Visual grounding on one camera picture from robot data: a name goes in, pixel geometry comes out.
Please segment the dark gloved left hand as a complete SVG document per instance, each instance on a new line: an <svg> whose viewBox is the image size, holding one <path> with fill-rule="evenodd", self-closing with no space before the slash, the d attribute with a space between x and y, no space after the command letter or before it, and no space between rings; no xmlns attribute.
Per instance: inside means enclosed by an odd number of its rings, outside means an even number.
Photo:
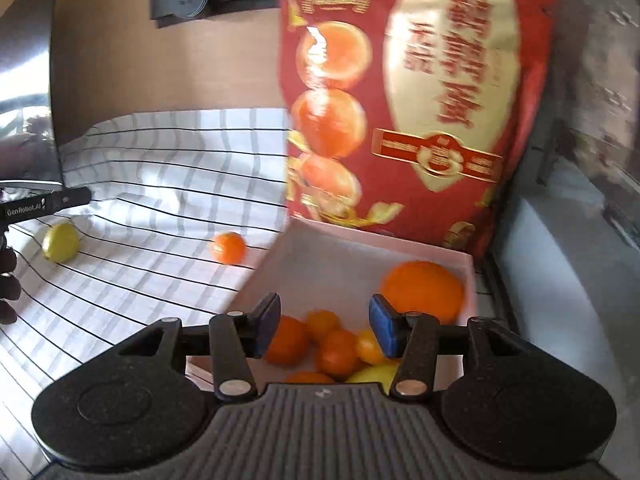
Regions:
<svg viewBox="0 0 640 480"><path fill-rule="evenodd" d="M17 266L15 252L6 246L0 252L0 323L10 325L16 322L17 314L11 301L21 296L22 288L13 275Z"/></svg>

